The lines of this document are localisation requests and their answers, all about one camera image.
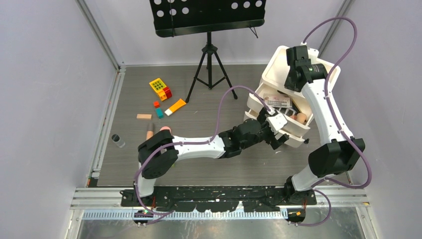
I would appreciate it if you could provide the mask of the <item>white drawer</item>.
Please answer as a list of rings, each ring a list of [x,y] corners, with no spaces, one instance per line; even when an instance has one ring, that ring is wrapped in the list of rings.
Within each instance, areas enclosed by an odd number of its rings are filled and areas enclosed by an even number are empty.
[[[246,120],[246,119],[255,119],[256,120],[257,117],[258,117],[258,113],[253,111],[253,110],[249,110],[249,111],[244,112],[244,120]],[[302,137],[298,137],[296,135],[293,135],[290,132],[287,132],[283,129],[279,130],[277,136],[283,136],[284,134],[289,136],[288,140],[285,141],[284,144],[286,144],[290,147],[298,148],[300,145],[302,145],[305,142],[305,140]]]
[[[263,108],[261,103],[263,100],[267,106],[280,111],[287,117],[287,124],[283,127],[284,131],[296,137],[303,137],[310,130],[314,114],[304,99],[291,97],[264,83],[259,84],[255,93],[258,96],[252,93],[248,96],[249,111],[245,113],[246,117],[256,118]]]

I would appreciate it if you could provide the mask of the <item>wooden knob figure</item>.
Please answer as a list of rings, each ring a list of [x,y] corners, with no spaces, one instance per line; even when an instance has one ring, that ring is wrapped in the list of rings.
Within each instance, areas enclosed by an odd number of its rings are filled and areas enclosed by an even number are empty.
[[[307,115],[304,113],[297,113],[296,115],[291,115],[290,118],[301,124],[306,124],[307,122]]]

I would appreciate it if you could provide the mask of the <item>clear false lashes pack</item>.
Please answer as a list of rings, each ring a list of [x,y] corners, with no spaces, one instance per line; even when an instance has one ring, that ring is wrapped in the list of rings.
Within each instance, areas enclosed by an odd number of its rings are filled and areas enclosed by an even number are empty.
[[[263,95],[266,105],[274,108],[291,108],[293,106],[292,99],[285,94],[268,94]]]

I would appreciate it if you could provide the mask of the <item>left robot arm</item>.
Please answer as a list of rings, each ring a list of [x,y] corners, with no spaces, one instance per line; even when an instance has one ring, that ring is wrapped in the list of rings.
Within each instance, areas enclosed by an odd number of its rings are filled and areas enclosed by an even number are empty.
[[[262,108],[257,119],[247,119],[216,136],[186,138],[172,135],[168,129],[162,130],[137,148],[141,172],[136,174],[133,199],[141,206],[149,205],[156,179],[166,174],[177,161],[232,158],[263,141],[277,149],[289,139],[288,135],[279,132],[287,123],[283,113],[277,110],[268,113]]]

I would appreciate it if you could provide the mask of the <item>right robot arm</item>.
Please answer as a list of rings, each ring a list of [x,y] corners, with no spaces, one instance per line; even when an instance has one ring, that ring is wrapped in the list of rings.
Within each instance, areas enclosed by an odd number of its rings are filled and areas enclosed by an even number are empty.
[[[311,194],[312,187],[326,177],[354,168],[365,142],[348,129],[329,92],[328,72],[323,64],[314,64],[306,46],[286,50],[290,67],[285,88],[303,94],[311,107],[320,135],[321,146],[308,156],[308,165],[290,176],[284,185],[284,198],[297,204]]]

